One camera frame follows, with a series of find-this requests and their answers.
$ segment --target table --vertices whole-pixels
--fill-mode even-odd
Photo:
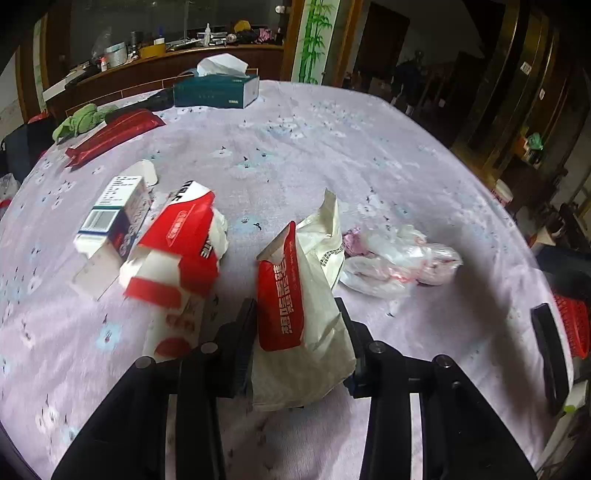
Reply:
[[[52,146],[0,223],[0,420],[41,478],[50,478],[162,315],[124,299],[117,283],[98,302],[67,285],[85,263],[72,244],[83,218],[107,182],[142,158],[156,167],[155,191],[195,179],[216,193],[229,222],[202,340],[255,295],[255,256],[290,220],[317,209],[325,187],[337,194],[343,231],[412,223],[431,242],[456,249],[465,264],[454,282],[417,287],[394,317],[387,302],[341,284],[335,296],[402,354],[454,358],[536,465],[555,419],[547,414],[529,311],[549,302],[557,319],[558,312],[513,220],[456,157],[383,100],[329,87],[263,81],[244,110],[160,115],[165,127],[76,171],[65,169],[64,152],[82,139]],[[368,413],[369,400],[351,399],[342,385],[316,404],[275,413],[252,411],[246,398],[220,400],[228,475],[357,478]],[[420,446],[415,439],[414,478]]]

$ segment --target green cloth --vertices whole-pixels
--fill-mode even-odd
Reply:
[[[115,105],[109,105],[98,110],[94,103],[89,103],[77,110],[74,115],[66,118],[59,127],[53,131],[53,141],[57,142],[60,138],[76,137],[84,134],[105,119],[105,115],[113,110],[117,110]]]

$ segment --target wooden cabinet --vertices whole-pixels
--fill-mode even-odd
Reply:
[[[136,60],[82,80],[49,99],[47,107],[59,121],[87,103],[105,103],[170,87],[182,78],[181,72],[194,68],[202,59],[230,53],[258,69],[261,80],[279,80],[283,47],[276,45],[240,45],[236,47],[193,48],[166,53],[159,57]]]

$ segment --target tissue box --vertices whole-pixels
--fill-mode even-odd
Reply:
[[[174,106],[244,108],[258,97],[259,76],[213,74],[192,77],[173,86]]]

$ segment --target paper bag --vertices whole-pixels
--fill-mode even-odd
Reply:
[[[355,369],[353,346],[329,284],[338,278],[340,255],[344,258],[337,201],[327,191],[318,212],[297,228],[291,222],[257,257],[255,408],[309,404]]]

